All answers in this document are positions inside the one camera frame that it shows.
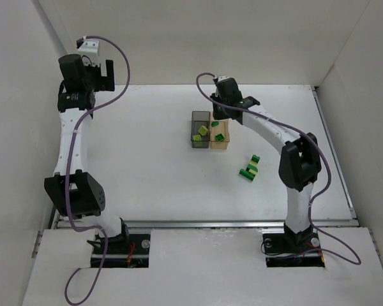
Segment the green lego stack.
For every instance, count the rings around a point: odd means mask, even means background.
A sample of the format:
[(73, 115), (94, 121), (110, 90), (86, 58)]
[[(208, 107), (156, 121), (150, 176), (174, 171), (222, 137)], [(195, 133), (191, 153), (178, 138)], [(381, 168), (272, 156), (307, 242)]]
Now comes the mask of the green lego stack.
[(250, 161), (248, 162), (245, 169), (241, 168), (239, 171), (239, 175), (244, 177), (245, 179), (253, 182), (255, 177), (259, 173), (259, 161), (260, 157), (257, 155), (252, 155)]

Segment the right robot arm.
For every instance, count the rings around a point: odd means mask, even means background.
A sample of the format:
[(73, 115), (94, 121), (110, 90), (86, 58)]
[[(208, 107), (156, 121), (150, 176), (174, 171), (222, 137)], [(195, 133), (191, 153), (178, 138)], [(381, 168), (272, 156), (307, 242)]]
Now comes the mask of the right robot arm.
[(317, 143), (315, 135), (305, 136), (274, 123), (274, 119), (251, 96), (243, 97), (237, 82), (228, 76), (213, 80), (216, 92), (213, 116), (216, 120), (232, 119), (250, 128), (265, 139), (280, 155), (278, 174), (287, 188), (287, 216), (283, 233), (263, 235), (266, 254), (301, 253), (308, 249), (316, 237), (308, 217), (308, 205), (313, 185), (321, 171), (319, 153), (310, 141)]

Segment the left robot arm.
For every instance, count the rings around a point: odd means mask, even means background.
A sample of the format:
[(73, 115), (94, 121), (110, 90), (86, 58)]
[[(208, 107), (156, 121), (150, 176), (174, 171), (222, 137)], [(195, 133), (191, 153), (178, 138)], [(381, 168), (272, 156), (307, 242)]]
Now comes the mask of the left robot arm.
[(127, 244), (128, 228), (121, 218), (107, 212), (104, 188), (89, 173), (87, 162), (95, 94), (114, 91), (114, 62), (105, 61), (106, 75), (87, 55), (64, 55), (58, 63), (63, 76), (57, 95), (61, 139), (54, 173), (44, 180), (45, 191), (73, 228), (100, 231), (93, 245)]

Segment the light green square lego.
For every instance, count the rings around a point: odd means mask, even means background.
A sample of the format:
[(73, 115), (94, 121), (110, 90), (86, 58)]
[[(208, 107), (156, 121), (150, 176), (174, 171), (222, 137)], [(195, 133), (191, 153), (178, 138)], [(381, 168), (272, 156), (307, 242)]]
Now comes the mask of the light green square lego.
[(206, 126), (201, 126), (199, 127), (198, 129), (198, 133), (201, 135), (201, 136), (205, 136), (207, 135), (209, 132), (208, 128)]

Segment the dark green lego brick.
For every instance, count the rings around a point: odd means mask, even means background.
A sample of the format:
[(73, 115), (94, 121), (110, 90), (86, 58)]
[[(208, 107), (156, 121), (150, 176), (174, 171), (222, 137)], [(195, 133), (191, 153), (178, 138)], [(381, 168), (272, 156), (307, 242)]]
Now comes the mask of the dark green lego brick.
[(215, 139), (216, 142), (223, 142), (223, 141), (225, 141), (225, 137), (221, 133), (217, 134), (214, 137), (214, 139)]

